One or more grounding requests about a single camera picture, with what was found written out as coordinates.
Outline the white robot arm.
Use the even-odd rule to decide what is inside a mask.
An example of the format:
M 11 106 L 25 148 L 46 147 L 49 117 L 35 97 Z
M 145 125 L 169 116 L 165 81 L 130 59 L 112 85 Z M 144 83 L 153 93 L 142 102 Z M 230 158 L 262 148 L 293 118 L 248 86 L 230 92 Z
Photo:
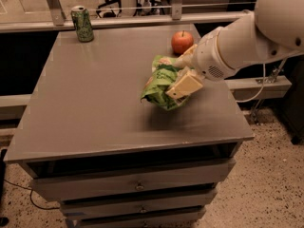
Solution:
M 304 52 L 304 0 L 256 0 L 255 9 L 204 35 L 175 63 L 181 69 L 166 94 L 183 98 L 245 67 Z

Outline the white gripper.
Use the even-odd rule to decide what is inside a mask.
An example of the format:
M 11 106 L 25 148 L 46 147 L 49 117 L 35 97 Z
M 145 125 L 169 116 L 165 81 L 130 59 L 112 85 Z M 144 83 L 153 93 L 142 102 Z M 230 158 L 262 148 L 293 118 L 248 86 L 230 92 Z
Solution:
M 165 91 L 173 99 L 191 95 L 203 87 L 201 73 L 212 81 L 219 81 L 234 76 L 237 71 L 229 67 L 219 52 L 219 33 L 222 27 L 217 27 L 205 34 L 197 44 L 187 49 L 173 64 L 183 68 L 178 72 L 177 80 Z

